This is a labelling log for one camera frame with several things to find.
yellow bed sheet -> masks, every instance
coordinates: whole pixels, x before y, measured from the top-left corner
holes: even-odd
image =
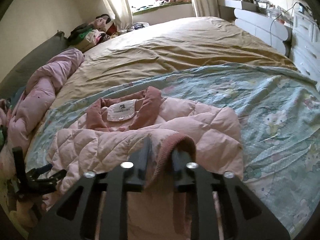
[[[295,69],[260,39],[215,17],[184,18],[123,34],[86,52],[51,108],[110,87],[228,62]]]

green cloth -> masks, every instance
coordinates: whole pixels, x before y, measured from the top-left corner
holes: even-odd
[[[80,42],[85,38],[85,36],[87,36],[87,34],[88,34],[89,32],[91,32],[92,30],[93,30],[93,29],[89,29],[89,30],[87,30],[86,32],[79,34],[74,40],[72,40],[72,41],[69,43],[69,45],[77,45],[77,44],[80,43]]]

clothing label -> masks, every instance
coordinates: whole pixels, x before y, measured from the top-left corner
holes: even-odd
[[[112,122],[125,121],[134,117],[136,99],[114,104],[108,108],[107,120]]]

light blue blanket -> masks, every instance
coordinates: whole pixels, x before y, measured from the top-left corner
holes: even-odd
[[[154,86],[163,96],[233,108],[242,126],[244,182],[292,238],[320,200],[320,95],[295,71],[239,64],[200,67],[113,87],[50,110],[31,145],[27,169],[46,164],[55,133],[100,97],[119,98]]]

electrical cable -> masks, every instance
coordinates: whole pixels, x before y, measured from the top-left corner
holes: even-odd
[[[293,14],[293,8],[294,8],[294,6],[295,6],[297,3],[299,3],[299,2],[295,2],[294,5],[293,5],[290,9],[286,10],[286,11],[283,13],[283,14],[285,14],[286,12],[288,12],[288,11],[290,11],[290,10],[292,9],[291,18],[290,18],[290,27],[291,27],[291,19],[292,19],[292,14]],[[270,46],[271,46],[271,47],[272,47],[272,34],[271,34],[272,24],[274,23],[275,20],[279,19],[281,16],[282,16],[282,14],[279,15],[276,19],[274,19],[274,20],[272,21],[271,25],[270,25]]]

